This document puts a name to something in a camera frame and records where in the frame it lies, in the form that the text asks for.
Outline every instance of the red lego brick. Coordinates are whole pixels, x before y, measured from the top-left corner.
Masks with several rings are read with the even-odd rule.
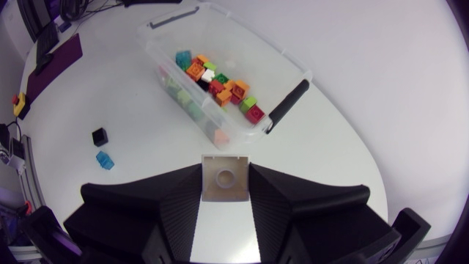
[[[242,101],[241,98],[239,98],[235,94],[232,94],[232,103],[234,103],[235,105],[238,105],[241,103],[241,101]]]
[[[246,113],[246,118],[253,124],[257,124],[264,116],[264,112],[257,105],[251,107]]]
[[[221,91],[223,91],[225,89],[225,87],[223,86],[223,84],[220,83],[220,81],[217,81],[217,80],[213,80],[210,82],[210,85],[208,86],[208,91],[214,96],[216,97],[217,94]]]
[[[191,60],[191,65],[194,64],[194,63],[196,63],[196,64],[198,64],[198,65],[200,65],[200,66],[204,66],[204,62],[201,61],[200,59],[197,59],[197,58],[193,58],[193,59]]]

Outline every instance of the toy block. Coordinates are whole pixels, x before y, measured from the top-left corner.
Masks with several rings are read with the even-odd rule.
[[[191,79],[198,81],[202,77],[202,74],[204,74],[205,68],[197,63],[193,63],[185,72],[191,77]]]
[[[229,137],[220,128],[215,130],[213,144],[221,145],[221,144],[228,144],[228,143],[229,143]]]
[[[219,92],[216,95],[215,102],[217,102],[219,106],[223,107],[227,105],[231,99],[232,99],[232,93],[229,90],[224,89],[223,91]]]
[[[239,98],[238,96],[236,96],[235,94],[232,94],[232,99],[231,99],[232,103],[234,103],[235,105],[238,105],[241,103],[241,98]]]
[[[257,106],[254,105],[245,114],[246,118],[253,124],[257,124],[264,116],[264,112]]]
[[[212,62],[205,62],[204,67],[207,69],[213,70],[215,72],[217,65],[214,65]]]
[[[228,77],[226,77],[223,73],[217,74],[213,79],[220,81],[221,84],[224,84],[228,81]]]
[[[104,153],[103,151],[100,151],[96,155],[96,160],[104,169],[112,169],[112,167],[114,166],[114,162],[111,160],[111,157],[109,157],[109,155]]]
[[[104,128],[100,128],[96,130],[95,132],[92,133],[93,137],[93,144],[95,144],[96,147],[101,147],[104,144],[108,143],[108,134],[104,130]]]
[[[225,87],[223,87],[223,84],[220,84],[219,81],[217,80],[213,80],[210,82],[210,85],[208,86],[208,91],[214,96],[216,97],[217,94],[221,91],[224,90]]]
[[[235,86],[235,81],[228,80],[223,86],[225,87],[225,89],[231,91],[233,90],[233,87]]]
[[[256,98],[254,98],[252,96],[244,99],[243,102],[241,102],[241,105],[240,105],[241,112],[243,114],[246,114],[249,111],[249,109],[251,109],[251,107],[253,107],[256,103],[257,103]]]
[[[176,64],[184,71],[191,66],[191,51],[180,51],[176,53]]]
[[[189,103],[186,109],[194,121],[199,121],[204,116],[204,112],[194,102]]]
[[[178,93],[177,93],[177,102],[183,107],[185,108],[186,106],[189,105],[189,103],[192,102],[191,100],[191,97],[189,96],[189,94],[181,89]]]
[[[212,81],[213,77],[215,77],[215,72],[211,69],[206,69],[201,79],[208,83]]]
[[[196,63],[196,64],[198,64],[198,65],[204,67],[204,63],[203,63],[203,61],[201,61],[200,59],[193,58],[193,59],[191,60],[191,65],[194,64],[194,63]]]
[[[177,93],[181,90],[181,87],[176,83],[176,81],[174,81],[174,79],[168,78],[166,79],[166,90],[171,97],[177,99]]]
[[[202,79],[198,80],[197,81],[197,84],[200,86],[201,89],[203,89],[205,92],[208,91],[208,86],[209,84],[205,81],[203,81]]]
[[[209,61],[210,61],[206,56],[204,56],[204,55],[202,55],[202,54],[197,55],[196,58],[197,58],[198,60],[200,60],[200,61],[202,62],[202,64],[204,64],[205,62],[209,62]]]
[[[249,85],[247,85],[244,81],[237,80],[234,83],[232,93],[239,98],[244,99],[248,94],[249,88]]]

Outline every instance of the clear plastic bin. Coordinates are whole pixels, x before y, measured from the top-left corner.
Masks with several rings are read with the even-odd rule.
[[[252,143],[269,133],[309,88],[312,73],[287,50],[216,4],[201,3],[154,18],[137,39],[154,59],[162,86],[219,149]],[[178,51],[204,54],[230,79],[251,88],[265,116],[250,123],[233,103],[223,110],[176,65]]]

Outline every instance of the red object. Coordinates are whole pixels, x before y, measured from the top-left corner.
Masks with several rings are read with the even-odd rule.
[[[217,80],[211,81],[208,86],[208,91],[215,97],[219,92],[223,91],[224,89],[225,87],[223,86],[223,84],[221,84],[220,81]]]
[[[193,58],[193,59],[191,60],[191,65],[194,64],[194,63],[196,63],[196,64],[198,64],[198,65],[200,65],[200,66],[204,66],[204,62],[201,61],[200,59],[197,59],[197,58]]]
[[[30,201],[26,201],[24,204],[28,205],[28,210],[26,210],[26,215],[28,216],[32,212],[32,206],[31,206]]]
[[[234,103],[235,105],[238,105],[238,104],[241,103],[241,101],[242,100],[238,96],[236,96],[234,94],[232,95],[232,103]]]
[[[30,103],[64,70],[83,56],[81,50],[80,35],[75,34],[65,41],[53,52],[53,59],[47,67],[36,76],[31,73],[28,77],[26,96]]]
[[[18,103],[20,103],[20,98],[18,98],[18,95],[13,95],[12,104],[17,105]]]
[[[257,105],[251,107],[246,113],[246,118],[253,124],[257,124],[264,116],[264,112]]]

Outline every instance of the black block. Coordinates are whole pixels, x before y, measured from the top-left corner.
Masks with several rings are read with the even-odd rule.
[[[93,132],[93,143],[96,147],[101,147],[104,144],[108,143],[108,134],[104,128],[100,128]]]
[[[208,83],[203,81],[202,79],[197,81],[197,84],[200,86],[201,89],[203,89],[205,92],[208,91]]]

